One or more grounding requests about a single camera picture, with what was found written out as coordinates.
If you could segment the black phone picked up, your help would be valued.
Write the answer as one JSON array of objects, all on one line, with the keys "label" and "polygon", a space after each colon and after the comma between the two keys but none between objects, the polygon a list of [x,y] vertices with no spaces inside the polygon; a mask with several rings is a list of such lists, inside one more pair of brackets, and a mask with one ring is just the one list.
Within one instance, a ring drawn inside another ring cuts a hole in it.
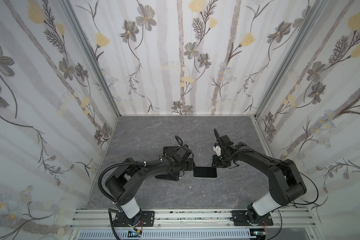
[{"label": "black phone picked up", "polygon": [[176,152],[179,149],[179,146],[169,146],[163,147],[163,155],[170,155]]}]

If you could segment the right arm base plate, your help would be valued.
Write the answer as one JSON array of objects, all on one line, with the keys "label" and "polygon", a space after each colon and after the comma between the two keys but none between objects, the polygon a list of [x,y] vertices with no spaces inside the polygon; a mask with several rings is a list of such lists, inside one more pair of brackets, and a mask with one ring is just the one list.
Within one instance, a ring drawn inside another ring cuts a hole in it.
[{"label": "right arm base plate", "polygon": [[235,226],[273,226],[273,220],[271,215],[268,213],[264,216],[259,216],[255,211],[242,210],[232,211],[231,221],[234,222]]}]

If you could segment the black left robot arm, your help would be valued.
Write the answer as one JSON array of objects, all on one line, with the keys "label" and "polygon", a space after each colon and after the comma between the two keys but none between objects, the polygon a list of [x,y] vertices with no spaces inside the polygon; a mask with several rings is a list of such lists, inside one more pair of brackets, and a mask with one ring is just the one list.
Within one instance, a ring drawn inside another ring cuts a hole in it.
[{"label": "black left robot arm", "polygon": [[194,169],[193,158],[188,145],[164,147],[157,161],[137,162],[128,158],[103,170],[98,177],[98,188],[124,214],[125,222],[135,226],[142,219],[135,195],[143,182],[152,177],[177,182],[181,174]]}]

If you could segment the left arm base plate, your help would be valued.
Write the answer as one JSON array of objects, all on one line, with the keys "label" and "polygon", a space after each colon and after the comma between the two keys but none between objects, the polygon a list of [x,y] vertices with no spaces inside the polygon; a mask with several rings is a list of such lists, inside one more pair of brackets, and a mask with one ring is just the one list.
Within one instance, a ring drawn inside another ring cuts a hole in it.
[{"label": "left arm base plate", "polygon": [[126,214],[117,212],[112,217],[114,227],[153,227],[155,220],[154,211],[140,211],[132,219],[129,219]]}]

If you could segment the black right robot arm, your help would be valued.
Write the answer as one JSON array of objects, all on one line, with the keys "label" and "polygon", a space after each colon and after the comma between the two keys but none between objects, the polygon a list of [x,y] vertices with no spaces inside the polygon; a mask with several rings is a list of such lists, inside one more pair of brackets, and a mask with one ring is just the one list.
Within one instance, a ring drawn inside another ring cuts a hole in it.
[{"label": "black right robot arm", "polygon": [[229,168],[231,162],[244,162],[268,177],[268,192],[251,203],[245,213],[245,222],[256,226],[270,217],[270,212],[288,205],[307,192],[301,173],[292,160],[279,160],[264,155],[248,145],[234,143],[227,135],[220,136],[214,130],[217,142],[213,150],[213,166]]}]

